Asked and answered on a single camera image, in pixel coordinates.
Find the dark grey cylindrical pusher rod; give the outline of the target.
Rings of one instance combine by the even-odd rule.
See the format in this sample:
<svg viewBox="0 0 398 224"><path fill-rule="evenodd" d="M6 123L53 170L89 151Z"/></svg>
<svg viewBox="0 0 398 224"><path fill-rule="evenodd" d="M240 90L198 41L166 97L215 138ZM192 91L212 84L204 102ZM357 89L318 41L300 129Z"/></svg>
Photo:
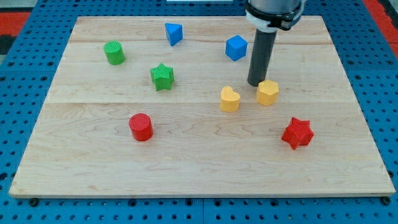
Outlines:
<svg viewBox="0 0 398 224"><path fill-rule="evenodd" d="M266 79L276 32L256 31L248 73L248 83L258 86Z"/></svg>

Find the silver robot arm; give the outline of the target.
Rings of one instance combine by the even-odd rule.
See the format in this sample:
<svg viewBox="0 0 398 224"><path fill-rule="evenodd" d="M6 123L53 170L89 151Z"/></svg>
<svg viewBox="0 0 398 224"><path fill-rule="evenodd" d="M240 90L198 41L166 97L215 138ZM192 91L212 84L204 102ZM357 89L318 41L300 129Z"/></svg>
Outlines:
<svg viewBox="0 0 398 224"><path fill-rule="evenodd" d="M256 27L248 83L258 86L266 79L278 30L290 30L300 20L306 0L247 0L246 19Z"/></svg>

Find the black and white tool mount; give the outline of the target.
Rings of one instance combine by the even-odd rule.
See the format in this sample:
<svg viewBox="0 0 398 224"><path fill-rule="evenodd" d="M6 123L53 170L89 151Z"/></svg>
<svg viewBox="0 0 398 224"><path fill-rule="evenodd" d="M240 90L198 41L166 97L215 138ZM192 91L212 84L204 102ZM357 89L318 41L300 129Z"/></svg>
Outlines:
<svg viewBox="0 0 398 224"><path fill-rule="evenodd" d="M262 32L290 30L301 18L303 1L246 1L246 18Z"/></svg>

